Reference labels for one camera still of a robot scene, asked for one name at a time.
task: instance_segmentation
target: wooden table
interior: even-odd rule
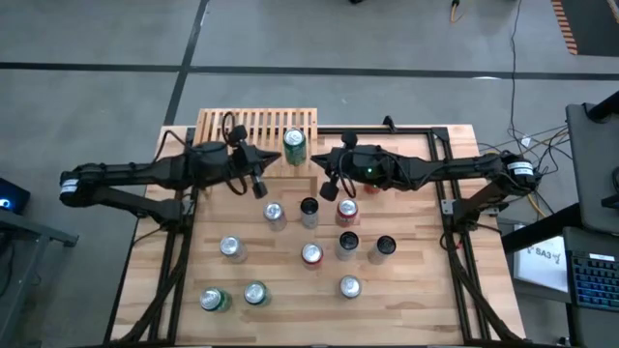
[[[197,140],[206,139],[201,135],[205,130],[212,132],[205,126],[205,123],[212,123],[207,122],[208,112],[200,112]],[[269,125],[270,120],[260,122]],[[478,155],[471,126],[445,127],[449,129],[454,157]],[[181,136],[187,130],[186,127],[162,130],[168,129]],[[309,142],[309,151],[313,154],[340,146],[339,135],[316,135]],[[268,138],[249,138],[250,143],[256,140],[263,148],[271,144],[277,146],[277,142]],[[171,137],[166,142],[165,156],[182,151]],[[418,135],[360,135],[359,143],[380,144],[388,151],[429,159],[427,140]],[[341,262],[334,255],[334,246],[345,229],[335,225],[336,203],[318,197],[319,226],[307,230],[300,223],[299,203],[315,190],[310,179],[312,175],[318,175],[320,183],[326,179],[320,174],[322,170],[308,163],[298,172],[300,169],[290,168],[280,161],[273,164],[265,179],[269,190],[266,198],[256,200],[251,192],[236,196],[225,185],[200,194],[177,344],[461,343],[447,253],[438,244],[442,224],[434,185],[408,192],[391,189],[378,195],[367,195],[362,186],[357,185],[360,216],[351,230],[360,236],[360,250],[352,260]],[[272,175],[274,170],[279,174]],[[462,195],[470,196],[485,184],[484,180],[461,181]],[[149,187],[146,196],[163,199],[172,197],[173,192]],[[281,232],[272,232],[262,216],[264,204],[272,200],[283,204],[288,217],[288,224]],[[482,222],[495,223],[489,217],[483,217]],[[154,228],[156,224],[152,220],[144,219],[138,224],[135,237]],[[371,265],[367,251],[384,234],[397,240],[398,249],[385,264]],[[221,256],[219,243],[226,235],[239,236],[245,242],[250,254],[245,263],[231,264]],[[471,239],[484,295],[510,329],[524,336],[499,235],[480,229],[471,234]],[[112,338],[126,333],[154,297],[164,241],[164,233],[155,234],[133,248]],[[322,268],[317,271],[308,271],[301,263],[301,248],[307,242],[318,242],[325,250]],[[363,293],[359,298],[345,300],[338,296],[338,282],[345,275],[362,280]],[[272,291],[270,305],[252,307],[244,302],[244,287],[253,279],[263,281]],[[229,311],[210,313],[200,307],[198,299],[207,286],[220,286],[232,294],[233,305]],[[162,328],[167,328],[169,302],[171,296],[163,310]],[[478,328],[470,298],[467,298],[467,306],[474,336],[478,336],[475,335]]]

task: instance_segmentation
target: blue light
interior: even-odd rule
[[[0,208],[11,209],[13,203],[7,198],[0,198]]]

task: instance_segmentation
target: can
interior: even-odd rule
[[[307,156],[306,135],[298,129],[288,129],[283,135],[283,152],[288,164],[303,164]]]
[[[346,231],[339,236],[336,256],[341,261],[349,260],[357,251],[359,237],[354,232]]]
[[[364,185],[364,191],[367,194],[378,194],[380,192],[380,188],[378,186],[376,186],[376,185],[365,184]]]
[[[361,281],[354,275],[345,275],[339,281],[339,291],[348,300],[361,295]]]
[[[200,305],[206,311],[224,312],[230,309],[232,297],[217,287],[208,287],[200,295]]]
[[[306,228],[318,226],[318,201],[308,197],[301,201],[301,222]]]
[[[308,243],[303,246],[303,250],[301,250],[301,257],[303,258],[303,263],[309,270],[315,270],[320,267],[322,255],[322,247],[320,247],[316,243]]]
[[[220,251],[230,262],[242,263],[248,258],[248,249],[239,237],[227,236],[221,239]]]
[[[396,240],[389,236],[382,236],[368,252],[368,260],[374,265],[380,265],[396,251]]]
[[[355,222],[355,218],[359,213],[357,203],[352,199],[344,199],[338,203],[336,211],[336,224],[341,227],[349,227]]]
[[[281,231],[287,224],[286,215],[280,203],[270,202],[264,206],[264,218],[269,221],[272,231]]]
[[[245,301],[250,305],[268,305],[271,293],[262,281],[254,280],[245,288]]]

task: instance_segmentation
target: blue keyboard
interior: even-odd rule
[[[573,302],[595,309],[619,311],[619,262],[612,259],[582,251],[571,252]]]

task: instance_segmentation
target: gray floor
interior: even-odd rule
[[[179,65],[198,3],[0,0],[0,62]],[[211,0],[192,63],[510,71],[516,1],[463,1],[456,25],[449,24],[450,3]],[[619,68],[616,58],[569,54],[549,0],[522,0],[518,27],[519,72]],[[66,347],[103,339],[135,219],[64,207],[58,176],[87,161],[152,157],[175,79],[158,72],[0,71],[0,176],[33,191],[28,217],[80,235],[75,249],[54,246],[47,254],[18,343]],[[201,107],[317,107],[321,124],[375,124],[389,114],[400,124],[473,124],[479,141],[496,144],[509,140],[511,87],[510,80],[464,78],[190,74],[175,124],[194,124]],[[516,128],[562,125],[566,104],[596,102],[617,88],[519,80]],[[558,210],[576,196],[572,164],[556,158],[561,170],[543,181],[541,193]],[[525,201],[502,216],[536,218]],[[523,295],[518,303],[529,338],[552,342],[567,334],[561,304]]]

